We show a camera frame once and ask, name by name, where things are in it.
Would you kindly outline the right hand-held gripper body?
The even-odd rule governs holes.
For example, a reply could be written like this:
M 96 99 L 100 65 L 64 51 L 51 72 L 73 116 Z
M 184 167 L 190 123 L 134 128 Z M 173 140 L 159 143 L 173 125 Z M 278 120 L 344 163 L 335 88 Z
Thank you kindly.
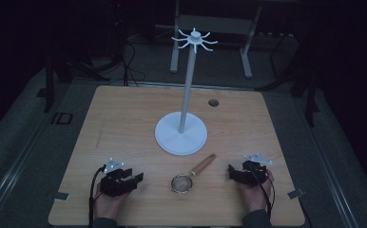
M 245 183 L 249 186 L 257 186 L 268 180 L 267 165 L 273 162 L 261 153 L 244 155 L 242 171 L 247 175 Z

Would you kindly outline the person's right hand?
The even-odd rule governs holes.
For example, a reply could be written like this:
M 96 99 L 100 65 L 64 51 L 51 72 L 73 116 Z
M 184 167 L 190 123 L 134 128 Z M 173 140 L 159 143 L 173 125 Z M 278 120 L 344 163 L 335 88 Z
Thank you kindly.
M 267 209 L 267 202 L 270 200 L 272 182 L 274 181 L 272 173 L 267 171 L 267 174 L 268 180 L 261 186 L 249 187 L 248 185 L 239 184 L 246 209 L 249 212 Z

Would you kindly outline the person's left hand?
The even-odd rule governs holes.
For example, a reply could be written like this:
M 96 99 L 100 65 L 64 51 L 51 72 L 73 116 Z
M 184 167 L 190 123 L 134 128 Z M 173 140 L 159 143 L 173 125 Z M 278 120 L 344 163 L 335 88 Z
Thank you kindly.
M 95 219 L 105 218 L 116 220 L 128 196 L 129 193 L 114 198 L 104 195 L 101 192 L 101 184 L 98 183 L 93 202 L 93 217 Z

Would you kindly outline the white hook stand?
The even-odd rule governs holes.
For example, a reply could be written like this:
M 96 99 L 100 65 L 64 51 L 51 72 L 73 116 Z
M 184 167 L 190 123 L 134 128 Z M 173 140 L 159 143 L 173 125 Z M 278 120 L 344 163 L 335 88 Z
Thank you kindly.
M 189 33 L 179 29 L 179 33 L 182 38 L 174 38 L 174 41 L 183 42 L 179 48 L 189 47 L 182 109 L 180 112 L 164 115 L 157 122 L 154 133 L 155 140 L 162 150 L 176 156 L 187 156 L 201 150 L 208 137 L 205 123 L 188 110 L 198 47 L 212 51 L 206 44 L 215 45 L 217 41 L 207 41 L 210 33 L 201 34 L 195 28 Z

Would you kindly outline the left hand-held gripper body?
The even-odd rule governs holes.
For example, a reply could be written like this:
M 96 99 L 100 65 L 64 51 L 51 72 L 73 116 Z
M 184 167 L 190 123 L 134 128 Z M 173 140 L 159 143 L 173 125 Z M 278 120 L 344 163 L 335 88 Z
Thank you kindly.
M 109 197 L 121 196 L 131 191 L 127 186 L 128 178 L 123 179 L 122 173 L 124 171 L 123 162 L 118 162 L 113 158 L 109 158 L 104 169 L 105 176 L 101 179 L 101 192 Z

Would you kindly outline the black tripod stand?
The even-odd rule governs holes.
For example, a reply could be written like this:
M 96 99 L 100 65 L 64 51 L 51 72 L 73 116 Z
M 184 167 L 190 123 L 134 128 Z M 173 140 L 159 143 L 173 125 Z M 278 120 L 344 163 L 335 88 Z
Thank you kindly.
M 103 71 L 123 60 L 123 4 L 121 0 L 48 0 L 40 22 L 45 53 L 46 111 L 54 103 L 54 81 L 69 84 L 77 70 L 95 81 Z
M 317 39 L 307 32 L 300 40 L 288 66 L 280 73 L 279 78 L 267 85 L 256 87 L 257 91 L 269 91 L 290 81 L 290 95 L 293 98 L 306 96 L 304 118 L 311 127 L 314 127 L 314 112 L 316 110 L 316 90 L 319 76 L 317 48 L 314 43 Z

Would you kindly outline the wooden-handled mesh strainer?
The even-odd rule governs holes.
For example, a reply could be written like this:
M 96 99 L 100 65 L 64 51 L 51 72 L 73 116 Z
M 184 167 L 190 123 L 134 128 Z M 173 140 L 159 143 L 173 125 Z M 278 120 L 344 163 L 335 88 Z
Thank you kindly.
M 186 174 L 180 174 L 175 176 L 171 181 L 171 188 L 175 193 L 184 194 L 189 192 L 193 187 L 193 178 L 199 176 L 202 171 L 215 159 L 216 154 L 211 154 L 198 163 L 193 169 Z

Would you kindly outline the white metal desk frame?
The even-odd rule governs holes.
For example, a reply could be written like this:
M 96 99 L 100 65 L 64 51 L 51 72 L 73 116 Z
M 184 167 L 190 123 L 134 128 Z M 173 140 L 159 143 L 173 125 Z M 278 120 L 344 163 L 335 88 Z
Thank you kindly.
M 240 47 L 241 65 L 245 78 L 253 76 L 248 52 L 251 47 L 253 38 L 256 34 L 257 24 L 259 22 L 262 5 L 256 5 L 253 12 L 252 19 L 240 19 L 229 17 L 215 17 L 194 14 L 182 14 L 181 2 L 183 0 L 175 0 L 175 16 L 174 16 L 174 32 L 173 32 L 173 48 L 170 61 L 169 70 L 171 73 L 176 73 L 179 66 L 180 49 L 179 41 L 186 40 L 183 35 L 184 30 L 192 31 L 196 29 L 197 32 L 217 32 L 221 34 L 236 34 L 245 35 L 246 43 Z

